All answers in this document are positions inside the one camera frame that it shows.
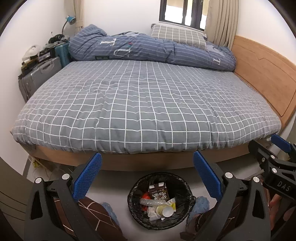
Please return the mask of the brown carton box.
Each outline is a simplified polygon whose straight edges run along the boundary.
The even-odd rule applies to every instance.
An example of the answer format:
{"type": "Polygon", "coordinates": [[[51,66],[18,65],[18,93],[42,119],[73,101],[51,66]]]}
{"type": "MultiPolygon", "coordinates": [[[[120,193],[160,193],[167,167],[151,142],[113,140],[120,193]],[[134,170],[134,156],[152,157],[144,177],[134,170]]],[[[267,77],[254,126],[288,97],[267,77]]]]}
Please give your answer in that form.
{"type": "Polygon", "coordinates": [[[149,195],[154,200],[169,200],[169,194],[165,182],[149,185],[149,195]]]}

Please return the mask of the yellow noodle cup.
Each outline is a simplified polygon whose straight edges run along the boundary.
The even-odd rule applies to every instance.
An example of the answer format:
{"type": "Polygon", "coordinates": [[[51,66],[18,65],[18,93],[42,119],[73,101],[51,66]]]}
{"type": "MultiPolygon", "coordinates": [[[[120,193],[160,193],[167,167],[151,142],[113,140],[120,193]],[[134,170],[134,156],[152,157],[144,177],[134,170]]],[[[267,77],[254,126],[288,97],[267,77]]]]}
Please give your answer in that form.
{"type": "Polygon", "coordinates": [[[170,205],[164,204],[156,208],[156,213],[160,217],[171,217],[174,214],[174,209],[170,205]]]}

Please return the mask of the clear bubble wrap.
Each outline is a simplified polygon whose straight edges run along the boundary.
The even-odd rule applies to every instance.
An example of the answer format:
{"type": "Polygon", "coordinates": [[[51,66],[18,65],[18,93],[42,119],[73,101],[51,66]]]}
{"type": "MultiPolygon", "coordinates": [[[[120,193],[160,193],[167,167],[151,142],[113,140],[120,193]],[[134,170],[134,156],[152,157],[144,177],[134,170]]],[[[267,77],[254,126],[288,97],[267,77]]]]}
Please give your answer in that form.
{"type": "Polygon", "coordinates": [[[151,203],[152,203],[151,206],[161,206],[161,205],[165,205],[166,201],[163,199],[152,199],[151,203]]]}

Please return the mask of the yellow snack wrapper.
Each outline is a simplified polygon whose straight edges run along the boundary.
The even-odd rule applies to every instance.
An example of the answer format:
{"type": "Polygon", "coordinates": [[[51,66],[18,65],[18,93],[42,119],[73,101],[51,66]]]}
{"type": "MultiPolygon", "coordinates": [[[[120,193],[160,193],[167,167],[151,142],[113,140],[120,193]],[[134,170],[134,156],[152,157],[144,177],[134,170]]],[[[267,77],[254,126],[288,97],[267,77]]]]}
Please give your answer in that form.
{"type": "Polygon", "coordinates": [[[176,212],[176,199],[175,198],[172,198],[172,199],[168,200],[166,202],[166,204],[169,205],[170,207],[172,207],[174,212],[176,212]]]}

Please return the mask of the red plastic bag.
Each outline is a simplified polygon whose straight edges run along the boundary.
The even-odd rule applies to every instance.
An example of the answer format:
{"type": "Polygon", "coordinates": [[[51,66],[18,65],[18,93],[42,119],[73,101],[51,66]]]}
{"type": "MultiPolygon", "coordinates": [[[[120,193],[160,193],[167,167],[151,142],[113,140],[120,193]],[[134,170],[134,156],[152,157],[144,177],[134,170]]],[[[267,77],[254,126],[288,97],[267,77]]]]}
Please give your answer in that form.
{"type": "Polygon", "coordinates": [[[147,210],[148,210],[148,207],[150,207],[151,205],[152,205],[152,203],[151,203],[151,195],[150,195],[150,193],[149,192],[145,192],[143,195],[142,195],[142,197],[141,197],[141,199],[140,199],[140,203],[141,203],[141,205],[142,205],[142,210],[144,211],[144,212],[146,212],[147,210]]]}

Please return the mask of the white tissue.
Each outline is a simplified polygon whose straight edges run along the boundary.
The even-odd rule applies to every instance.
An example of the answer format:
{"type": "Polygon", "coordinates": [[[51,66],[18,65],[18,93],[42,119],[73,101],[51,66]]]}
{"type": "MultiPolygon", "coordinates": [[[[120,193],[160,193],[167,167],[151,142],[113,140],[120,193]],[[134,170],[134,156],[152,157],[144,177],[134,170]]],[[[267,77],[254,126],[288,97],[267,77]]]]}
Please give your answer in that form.
{"type": "Polygon", "coordinates": [[[159,220],[162,217],[157,214],[157,206],[149,206],[147,208],[147,216],[149,217],[149,221],[159,220]]]}

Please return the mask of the black trash bin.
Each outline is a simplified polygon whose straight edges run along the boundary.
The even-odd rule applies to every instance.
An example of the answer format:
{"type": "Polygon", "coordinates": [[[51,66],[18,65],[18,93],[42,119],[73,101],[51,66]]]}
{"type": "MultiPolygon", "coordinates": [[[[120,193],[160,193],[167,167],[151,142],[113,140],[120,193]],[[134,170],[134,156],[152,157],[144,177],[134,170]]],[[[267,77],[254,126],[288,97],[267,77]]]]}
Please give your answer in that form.
{"type": "Polygon", "coordinates": [[[140,178],[127,196],[130,214],[148,230],[167,230],[184,221],[196,197],[187,182],[172,173],[156,172],[140,178]]]}

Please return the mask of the right blue slipper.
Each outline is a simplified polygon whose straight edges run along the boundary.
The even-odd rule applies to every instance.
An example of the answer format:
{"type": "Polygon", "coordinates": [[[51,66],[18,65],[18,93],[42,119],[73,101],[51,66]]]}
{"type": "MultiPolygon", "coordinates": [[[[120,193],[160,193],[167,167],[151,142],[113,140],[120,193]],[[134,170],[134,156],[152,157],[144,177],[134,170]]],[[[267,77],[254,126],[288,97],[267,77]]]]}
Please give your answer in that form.
{"type": "Polygon", "coordinates": [[[208,199],[204,196],[199,196],[196,198],[196,202],[189,213],[187,218],[187,223],[191,222],[198,214],[203,214],[209,211],[210,203],[208,199]]]}

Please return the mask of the grey checked bed sheet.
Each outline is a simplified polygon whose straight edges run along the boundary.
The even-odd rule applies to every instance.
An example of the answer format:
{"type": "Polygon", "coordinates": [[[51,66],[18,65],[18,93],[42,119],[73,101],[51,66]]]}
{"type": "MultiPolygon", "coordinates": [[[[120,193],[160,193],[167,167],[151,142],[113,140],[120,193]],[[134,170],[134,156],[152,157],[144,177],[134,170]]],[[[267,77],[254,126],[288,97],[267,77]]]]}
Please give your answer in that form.
{"type": "Polygon", "coordinates": [[[79,61],[47,80],[11,130],[16,142],[111,154],[232,148],[279,132],[234,73],[150,61],[79,61]]]}

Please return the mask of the grey suitcase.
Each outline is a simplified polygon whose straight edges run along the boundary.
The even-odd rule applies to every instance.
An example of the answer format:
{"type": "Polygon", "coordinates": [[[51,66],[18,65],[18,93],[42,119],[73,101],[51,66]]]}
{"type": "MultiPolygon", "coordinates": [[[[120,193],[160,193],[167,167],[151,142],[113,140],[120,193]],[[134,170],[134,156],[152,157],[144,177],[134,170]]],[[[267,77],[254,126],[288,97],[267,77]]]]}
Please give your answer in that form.
{"type": "Polygon", "coordinates": [[[24,77],[18,77],[18,87],[25,102],[37,89],[62,69],[60,58],[55,57],[45,61],[24,77]]]}

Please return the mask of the grey checked pillow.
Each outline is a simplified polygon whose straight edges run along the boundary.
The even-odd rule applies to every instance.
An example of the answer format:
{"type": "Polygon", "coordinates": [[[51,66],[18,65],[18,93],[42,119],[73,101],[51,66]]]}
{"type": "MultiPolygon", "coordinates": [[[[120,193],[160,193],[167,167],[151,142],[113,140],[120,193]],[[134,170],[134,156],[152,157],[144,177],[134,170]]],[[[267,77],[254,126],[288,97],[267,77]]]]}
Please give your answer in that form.
{"type": "Polygon", "coordinates": [[[158,24],[152,24],[151,30],[151,36],[153,38],[170,40],[179,44],[206,49],[206,39],[201,32],[158,24]]]}

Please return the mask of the clutter on suitcases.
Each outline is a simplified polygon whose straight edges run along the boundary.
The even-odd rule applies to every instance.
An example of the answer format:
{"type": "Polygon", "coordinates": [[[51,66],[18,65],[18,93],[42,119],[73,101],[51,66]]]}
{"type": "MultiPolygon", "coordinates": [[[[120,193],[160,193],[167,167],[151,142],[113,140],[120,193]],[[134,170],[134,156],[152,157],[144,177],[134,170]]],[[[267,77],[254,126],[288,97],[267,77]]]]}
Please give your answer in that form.
{"type": "Polygon", "coordinates": [[[21,74],[18,78],[23,78],[46,60],[55,58],[57,55],[55,48],[59,45],[66,44],[69,40],[69,36],[58,34],[51,37],[43,47],[39,45],[31,46],[22,57],[21,74]]]}

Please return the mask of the blue striped duvet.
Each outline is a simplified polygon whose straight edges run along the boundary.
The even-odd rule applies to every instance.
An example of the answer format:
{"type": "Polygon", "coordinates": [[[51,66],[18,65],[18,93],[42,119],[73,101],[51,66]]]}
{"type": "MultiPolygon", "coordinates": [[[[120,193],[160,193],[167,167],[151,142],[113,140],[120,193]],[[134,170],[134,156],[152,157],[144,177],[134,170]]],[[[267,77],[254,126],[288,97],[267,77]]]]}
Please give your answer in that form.
{"type": "Polygon", "coordinates": [[[235,56],[227,47],[207,43],[205,48],[197,48],[135,32],[109,36],[95,25],[76,34],[70,40],[68,50],[77,61],[156,61],[225,71],[234,71],[236,67],[235,56]]]}

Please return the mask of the dark framed window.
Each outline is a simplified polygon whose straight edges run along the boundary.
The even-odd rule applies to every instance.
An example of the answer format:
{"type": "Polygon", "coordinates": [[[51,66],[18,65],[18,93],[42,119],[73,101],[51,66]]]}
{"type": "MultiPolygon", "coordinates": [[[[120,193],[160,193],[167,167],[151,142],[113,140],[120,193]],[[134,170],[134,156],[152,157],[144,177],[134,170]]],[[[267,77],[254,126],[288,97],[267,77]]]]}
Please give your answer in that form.
{"type": "Polygon", "coordinates": [[[161,0],[159,20],[203,31],[209,0],[161,0]]]}

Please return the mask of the wooden bed frame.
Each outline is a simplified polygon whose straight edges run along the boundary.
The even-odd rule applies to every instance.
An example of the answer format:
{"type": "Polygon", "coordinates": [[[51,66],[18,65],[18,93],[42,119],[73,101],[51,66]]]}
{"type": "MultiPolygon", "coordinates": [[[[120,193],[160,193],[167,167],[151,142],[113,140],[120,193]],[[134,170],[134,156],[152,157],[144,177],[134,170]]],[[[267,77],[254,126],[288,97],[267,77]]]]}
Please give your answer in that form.
{"type": "MultiPolygon", "coordinates": [[[[22,148],[32,157],[53,163],[79,166],[94,154],[89,152],[67,152],[52,150],[39,145],[22,144],[22,148]]],[[[201,154],[210,163],[217,163],[249,154],[248,144],[234,148],[203,150],[201,154]]],[[[193,167],[193,152],[155,152],[140,154],[102,153],[102,169],[107,171],[156,171],[193,167]]]]}

